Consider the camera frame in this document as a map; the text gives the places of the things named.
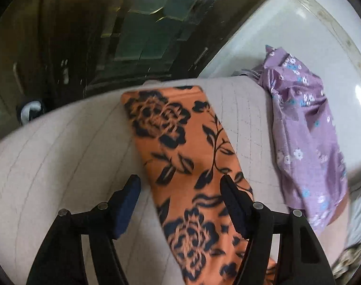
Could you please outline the orange black floral garment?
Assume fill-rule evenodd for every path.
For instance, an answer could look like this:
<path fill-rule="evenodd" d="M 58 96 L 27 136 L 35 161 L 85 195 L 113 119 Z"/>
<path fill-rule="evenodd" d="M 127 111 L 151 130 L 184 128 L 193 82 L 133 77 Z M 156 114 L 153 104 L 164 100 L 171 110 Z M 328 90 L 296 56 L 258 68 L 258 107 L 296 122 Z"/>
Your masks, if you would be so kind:
<path fill-rule="evenodd" d="M 186 85 L 125 92 L 121 102 L 184 282 L 232 284 L 247 242 L 233 227 L 220 179 L 253 190 L 206 94 Z"/>

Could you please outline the cream floral crumpled cloth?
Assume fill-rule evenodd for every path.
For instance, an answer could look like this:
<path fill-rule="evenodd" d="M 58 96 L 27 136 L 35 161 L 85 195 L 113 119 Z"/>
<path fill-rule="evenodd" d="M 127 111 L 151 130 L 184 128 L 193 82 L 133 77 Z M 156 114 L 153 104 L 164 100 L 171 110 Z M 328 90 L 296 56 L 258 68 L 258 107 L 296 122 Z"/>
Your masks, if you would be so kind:
<path fill-rule="evenodd" d="M 332 266 L 336 284 L 348 284 L 361 265 L 361 243 L 345 249 Z"/>

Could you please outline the purple floral garment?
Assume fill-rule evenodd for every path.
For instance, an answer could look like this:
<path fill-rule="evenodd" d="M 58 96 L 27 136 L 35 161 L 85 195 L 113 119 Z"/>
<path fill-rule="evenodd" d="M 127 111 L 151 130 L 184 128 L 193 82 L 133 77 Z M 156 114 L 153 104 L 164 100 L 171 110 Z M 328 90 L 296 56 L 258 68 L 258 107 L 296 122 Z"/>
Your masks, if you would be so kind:
<path fill-rule="evenodd" d="M 306 213 L 320 234 L 347 204 L 348 180 L 323 82 L 283 48 L 266 46 L 263 62 L 235 74 L 271 95 L 272 138 L 287 207 Z"/>

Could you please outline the grey pillow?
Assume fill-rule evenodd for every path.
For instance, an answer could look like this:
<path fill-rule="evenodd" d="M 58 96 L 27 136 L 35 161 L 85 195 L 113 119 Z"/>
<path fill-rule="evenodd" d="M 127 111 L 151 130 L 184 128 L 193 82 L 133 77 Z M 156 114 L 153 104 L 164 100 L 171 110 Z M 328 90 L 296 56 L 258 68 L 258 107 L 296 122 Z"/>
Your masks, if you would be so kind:
<path fill-rule="evenodd" d="M 361 181 L 350 187 L 350 209 L 346 246 L 361 243 Z"/>

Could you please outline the dark wooden glass door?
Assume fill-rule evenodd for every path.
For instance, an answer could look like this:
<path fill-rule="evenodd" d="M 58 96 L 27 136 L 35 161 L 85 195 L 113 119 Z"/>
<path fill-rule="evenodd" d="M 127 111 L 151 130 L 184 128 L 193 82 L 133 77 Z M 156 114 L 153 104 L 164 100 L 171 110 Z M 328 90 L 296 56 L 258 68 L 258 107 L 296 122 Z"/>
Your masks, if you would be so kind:
<path fill-rule="evenodd" d="M 147 79 L 198 76 L 266 0 L 0 0 L 0 127 Z"/>

